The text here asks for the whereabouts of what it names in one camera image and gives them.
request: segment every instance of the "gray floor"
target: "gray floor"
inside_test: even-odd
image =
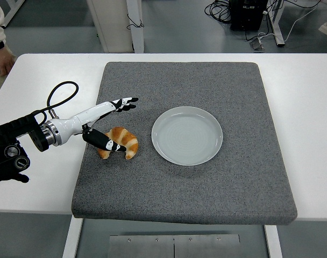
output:
[[[244,32],[231,31],[204,14],[208,0],[143,0],[146,53],[252,53]],[[311,6],[312,0],[297,0]],[[309,10],[285,3],[280,21],[286,38],[294,21]],[[327,5],[295,24],[284,47],[273,36],[262,39],[267,53],[327,53],[327,36],[318,28],[327,22]],[[260,31],[267,32],[263,21]],[[26,0],[5,29],[16,55],[25,53],[102,53],[84,0]],[[0,213],[0,257],[61,257],[70,216]],[[296,221],[278,227],[283,257],[327,257],[327,223]],[[77,257],[106,257],[112,234],[224,233],[248,239],[249,255],[267,257],[260,226],[189,226],[129,221],[86,220]]]

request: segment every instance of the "robotic hand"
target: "robotic hand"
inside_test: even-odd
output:
[[[93,146],[106,151],[124,152],[126,148],[113,142],[105,134],[91,129],[91,126],[101,118],[112,112],[122,112],[134,109],[138,98],[122,98],[116,101],[104,102],[76,114],[69,119],[62,120],[57,116],[47,121],[42,126],[46,140],[54,146],[65,144],[72,135],[82,133],[82,138]]]
[[[57,87],[66,83],[74,84],[76,90],[78,90],[78,86],[74,82],[64,82]],[[136,102],[137,100],[138,98],[123,98],[104,102],[78,113],[69,119],[59,119],[52,109],[64,102],[54,106],[49,106],[48,104],[48,108],[34,111],[27,116],[0,125],[0,181],[10,179],[18,180],[23,183],[29,181],[29,178],[26,175],[20,174],[20,172],[30,166],[30,159],[17,140],[18,137],[25,134],[30,135],[33,143],[41,152],[49,149],[49,145],[63,145],[72,135],[77,134],[82,134],[82,138],[86,142],[97,148],[114,152],[126,151],[124,146],[113,142],[105,134],[91,129],[91,127],[99,119],[104,118],[110,113],[134,109],[136,106],[131,104],[131,102]],[[45,121],[46,115],[44,111],[46,110],[49,110],[53,119],[38,124],[34,116],[43,113]]]

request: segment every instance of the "table leg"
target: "table leg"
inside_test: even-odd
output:
[[[25,2],[25,0],[7,0],[7,3],[11,10],[4,17],[4,24],[2,26],[7,27],[8,23],[11,21],[13,16],[17,13],[21,5]]]
[[[265,225],[264,229],[269,257],[282,258],[282,250],[277,232],[277,227],[272,225]]]
[[[72,216],[62,258],[75,258],[77,246],[79,245],[82,222],[83,219],[76,219]]]
[[[273,15],[273,17],[270,17],[272,32],[275,34],[276,45],[279,47],[282,47],[285,45],[281,29],[278,25],[278,23],[280,22],[284,7],[285,6],[283,3],[283,0],[278,0],[278,3],[276,4],[276,6],[274,6],[274,8],[276,8],[274,15]]]
[[[142,21],[141,0],[126,0],[126,4],[129,17],[139,26]],[[144,52],[143,28],[136,26],[130,26],[130,28],[133,49],[136,54],[141,54]]]

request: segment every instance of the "white plate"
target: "white plate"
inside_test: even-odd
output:
[[[212,159],[221,148],[223,134],[210,113],[193,106],[180,106],[163,113],[152,128],[152,141],[166,160],[193,166]]]

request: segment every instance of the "gray cushion pad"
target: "gray cushion pad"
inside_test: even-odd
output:
[[[94,128],[123,126],[135,134],[132,160],[102,160],[87,144],[72,202],[77,218],[189,224],[289,224],[297,210],[258,66],[232,62],[113,62],[105,67],[98,103],[138,97],[137,107],[112,113]],[[180,166],[152,144],[165,111],[195,106],[223,129],[210,161]]]

